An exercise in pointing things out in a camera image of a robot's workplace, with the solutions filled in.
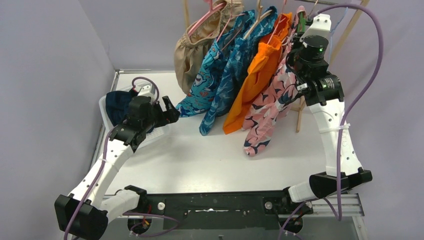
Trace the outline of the green plastic hanger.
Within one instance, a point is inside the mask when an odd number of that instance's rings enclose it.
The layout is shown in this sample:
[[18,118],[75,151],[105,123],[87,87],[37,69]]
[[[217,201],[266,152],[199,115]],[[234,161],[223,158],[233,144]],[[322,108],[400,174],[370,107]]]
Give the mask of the green plastic hanger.
[[297,13],[298,23],[296,28],[296,33],[299,35],[300,33],[304,33],[306,30],[306,21],[307,15],[304,11],[300,11]]

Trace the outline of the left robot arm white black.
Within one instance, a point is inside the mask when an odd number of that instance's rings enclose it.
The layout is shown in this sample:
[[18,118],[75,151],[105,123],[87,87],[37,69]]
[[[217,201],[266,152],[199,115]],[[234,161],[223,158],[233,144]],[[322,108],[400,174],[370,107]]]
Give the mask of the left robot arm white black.
[[104,199],[105,193],[124,163],[146,140],[151,130],[173,124],[180,113],[170,98],[152,102],[150,97],[135,96],[128,112],[118,125],[109,131],[103,153],[67,195],[59,195],[54,202],[58,226],[69,235],[84,240],[99,240],[110,222],[128,211],[140,214],[148,209],[146,190],[129,185],[116,195]]

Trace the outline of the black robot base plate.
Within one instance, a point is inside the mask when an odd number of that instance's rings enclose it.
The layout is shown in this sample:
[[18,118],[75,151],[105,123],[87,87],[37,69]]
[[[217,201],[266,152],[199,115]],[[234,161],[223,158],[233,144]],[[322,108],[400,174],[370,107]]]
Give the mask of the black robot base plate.
[[135,213],[166,216],[180,222],[180,230],[277,230],[291,215],[287,226],[299,228],[311,206],[293,203],[283,190],[146,194]]

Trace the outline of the light blue wire hanger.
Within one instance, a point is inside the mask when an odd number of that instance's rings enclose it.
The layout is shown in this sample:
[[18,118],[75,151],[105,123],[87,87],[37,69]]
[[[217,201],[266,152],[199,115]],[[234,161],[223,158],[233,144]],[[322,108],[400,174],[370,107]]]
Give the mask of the light blue wire hanger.
[[328,63],[329,64],[331,63],[332,54],[333,54],[333,36],[334,36],[334,33],[335,33],[336,29],[338,28],[338,26],[340,25],[340,23],[345,18],[347,12],[348,12],[348,8],[346,7],[342,17],[337,21],[337,23],[334,25],[334,27],[330,30],[330,33],[329,33],[329,55],[328,55]]

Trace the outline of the navy blue shorts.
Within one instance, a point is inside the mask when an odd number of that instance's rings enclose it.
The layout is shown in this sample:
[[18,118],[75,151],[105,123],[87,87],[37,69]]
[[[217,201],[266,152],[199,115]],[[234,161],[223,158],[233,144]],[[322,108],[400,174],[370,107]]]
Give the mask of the navy blue shorts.
[[114,127],[125,118],[132,98],[137,95],[138,92],[132,89],[129,91],[116,90],[106,94],[105,110],[111,124]]

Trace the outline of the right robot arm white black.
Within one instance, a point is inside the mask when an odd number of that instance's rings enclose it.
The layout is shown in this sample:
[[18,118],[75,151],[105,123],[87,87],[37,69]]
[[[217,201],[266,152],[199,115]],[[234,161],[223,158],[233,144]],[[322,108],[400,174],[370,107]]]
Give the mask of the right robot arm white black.
[[349,124],[342,120],[345,102],[341,81],[329,72],[329,64],[324,59],[331,30],[330,16],[319,14],[306,25],[308,28],[293,39],[286,67],[295,76],[297,95],[304,97],[315,118],[326,167],[324,172],[313,174],[307,181],[288,188],[289,195],[281,199],[281,207],[289,214],[295,213],[303,201],[336,194],[338,176],[341,191],[373,180],[372,172],[364,169],[357,158]]

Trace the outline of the white perforated plastic basket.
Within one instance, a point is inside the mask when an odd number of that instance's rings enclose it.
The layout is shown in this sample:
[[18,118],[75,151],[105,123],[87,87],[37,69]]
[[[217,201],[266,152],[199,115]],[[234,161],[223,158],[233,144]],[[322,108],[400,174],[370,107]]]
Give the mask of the white perforated plastic basket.
[[[129,90],[133,90],[131,86],[122,88],[119,91],[127,92]],[[136,146],[137,149],[153,145],[155,142],[158,142],[160,139],[163,139],[170,133],[170,124],[152,129],[141,129],[141,120],[139,117],[139,106],[141,99],[150,100],[151,103],[150,97],[133,97],[129,103],[127,114],[125,115],[124,119],[116,126],[112,125],[106,113],[106,95],[102,96],[98,102],[103,121],[104,132],[108,133],[109,131],[114,130],[111,135],[113,139],[119,139],[125,143],[129,143],[132,147]],[[155,102],[151,104],[160,104],[162,111],[166,110],[163,100],[158,99],[158,94]]]

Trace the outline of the pink shark print shorts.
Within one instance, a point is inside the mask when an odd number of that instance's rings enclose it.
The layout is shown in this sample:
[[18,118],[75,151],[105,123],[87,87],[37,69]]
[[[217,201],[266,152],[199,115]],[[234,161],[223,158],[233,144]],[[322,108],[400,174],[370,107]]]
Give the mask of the pink shark print shorts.
[[284,118],[292,107],[291,101],[298,93],[295,88],[295,76],[286,67],[288,39],[294,25],[298,21],[298,13],[305,12],[304,6],[299,6],[292,17],[289,33],[282,41],[282,53],[275,73],[265,89],[252,103],[242,124],[242,129],[248,131],[244,141],[244,152],[253,157],[261,153],[272,140],[278,119]]

